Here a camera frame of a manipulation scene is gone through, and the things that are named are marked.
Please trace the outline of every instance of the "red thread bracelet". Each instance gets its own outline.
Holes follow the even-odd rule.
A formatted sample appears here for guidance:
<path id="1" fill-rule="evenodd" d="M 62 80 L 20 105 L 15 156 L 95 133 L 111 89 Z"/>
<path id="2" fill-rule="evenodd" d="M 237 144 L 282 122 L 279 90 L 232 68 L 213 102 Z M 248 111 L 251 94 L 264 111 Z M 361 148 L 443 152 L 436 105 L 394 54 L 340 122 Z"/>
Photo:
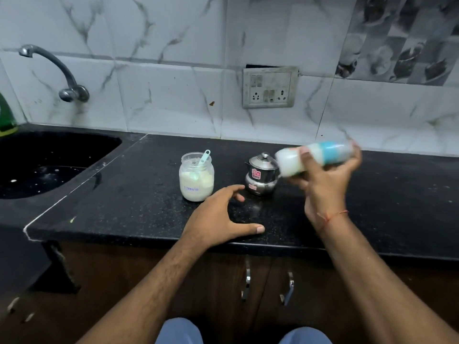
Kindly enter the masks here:
<path id="1" fill-rule="evenodd" d="M 329 216 L 327 213 L 325 213 L 325 216 L 321 215 L 320 213 L 317 213 L 317 215 L 324 219 L 324 221 L 325 221 L 324 226 L 325 226 L 328 222 L 330 222 L 330 220 L 332 218 L 338 216 L 339 214 L 345 214 L 346 212 L 349 212 L 349 211 L 348 210 L 343 210 L 343 211 L 337 212 L 337 213 L 335 213 L 335 214 L 333 214 L 331 216 Z"/>

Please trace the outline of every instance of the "cabinet handle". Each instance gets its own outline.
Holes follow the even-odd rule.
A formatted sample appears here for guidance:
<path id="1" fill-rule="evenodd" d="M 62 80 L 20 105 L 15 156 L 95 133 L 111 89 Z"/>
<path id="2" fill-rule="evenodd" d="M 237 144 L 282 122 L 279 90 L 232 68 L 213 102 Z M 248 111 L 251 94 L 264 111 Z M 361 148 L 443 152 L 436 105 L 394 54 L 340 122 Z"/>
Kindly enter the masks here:
<path id="1" fill-rule="evenodd" d="M 289 279 L 288 292 L 285 295 L 280 295 L 280 301 L 282 302 L 284 306 L 286 306 L 288 302 L 290 301 L 290 297 L 293 294 L 293 290 L 295 289 L 295 280 L 293 280 L 292 272 L 288 272 L 288 279 Z"/>
<path id="2" fill-rule="evenodd" d="M 249 290 L 250 290 L 250 265 L 249 265 L 249 261 L 246 260 L 246 286 L 240 292 L 240 297 L 242 298 L 243 302 L 247 300 L 249 296 Z"/>

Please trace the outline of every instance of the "hand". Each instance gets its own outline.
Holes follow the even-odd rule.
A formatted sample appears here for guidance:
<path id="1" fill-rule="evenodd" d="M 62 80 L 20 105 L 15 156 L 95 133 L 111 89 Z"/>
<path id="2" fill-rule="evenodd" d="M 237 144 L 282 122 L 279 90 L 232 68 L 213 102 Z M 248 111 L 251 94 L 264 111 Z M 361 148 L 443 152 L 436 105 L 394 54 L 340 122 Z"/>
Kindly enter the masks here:
<path id="1" fill-rule="evenodd" d="M 243 235 L 263 233 L 264 227 L 258 223 L 234 223 L 228 216 L 228 202 L 231 198 L 243 202 L 245 199 L 237 191 L 244 185 L 224 187 L 209 196 L 192 213 L 182 233 L 204 249 L 225 243 Z"/>
<path id="2" fill-rule="evenodd" d="M 362 163 L 362 151 L 356 143 L 353 156 L 344 164 L 324 170 L 310 154 L 306 146 L 299 148 L 305 176 L 290 178 L 306 194 L 304 212 L 318 232 L 327 218 L 346 210 L 345 195 L 351 174 Z"/>

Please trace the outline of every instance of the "jar lid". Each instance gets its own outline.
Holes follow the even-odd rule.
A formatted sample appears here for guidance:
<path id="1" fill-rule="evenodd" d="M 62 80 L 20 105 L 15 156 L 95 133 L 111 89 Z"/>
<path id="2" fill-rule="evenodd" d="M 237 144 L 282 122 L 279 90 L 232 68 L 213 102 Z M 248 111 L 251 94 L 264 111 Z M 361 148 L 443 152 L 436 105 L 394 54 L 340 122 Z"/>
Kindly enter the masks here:
<path id="1" fill-rule="evenodd" d="M 260 155 L 250 158 L 251 166 L 263 170 L 275 170 L 279 168 L 273 157 L 268 152 L 262 152 Z"/>

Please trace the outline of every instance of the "chrome faucet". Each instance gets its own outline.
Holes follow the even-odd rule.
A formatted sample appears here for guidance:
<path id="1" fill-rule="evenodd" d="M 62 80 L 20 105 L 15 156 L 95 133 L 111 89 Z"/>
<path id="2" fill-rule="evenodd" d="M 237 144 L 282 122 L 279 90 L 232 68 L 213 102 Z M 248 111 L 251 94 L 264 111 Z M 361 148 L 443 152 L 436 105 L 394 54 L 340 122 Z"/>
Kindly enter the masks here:
<path id="1" fill-rule="evenodd" d="M 88 90 L 84 86 L 77 84 L 77 81 L 75 81 L 75 77 L 73 77 L 72 73 L 65 66 L 65 64 L 61 62 L 58 58 L 56 58 L 54 55 L 52 55 L 50 52 L 48 52 L 46 49 L 43 49 L 39 46 L 35 46 L 34 44 L 26 44 L 25 46 L 22 46 L 19 49 L 19 55 L 22 55 L 23 57 L 31 58 L 33 53 L 37 53 L 49 59 L 58 68 L 60 68 L 60 70 L 64 74 L 67 80 L 68 88 L 64 88 L 59 91 L 59 98 L 66 102 L 78 100 L 82 103 L 85 103 L 89 100 Z"/>

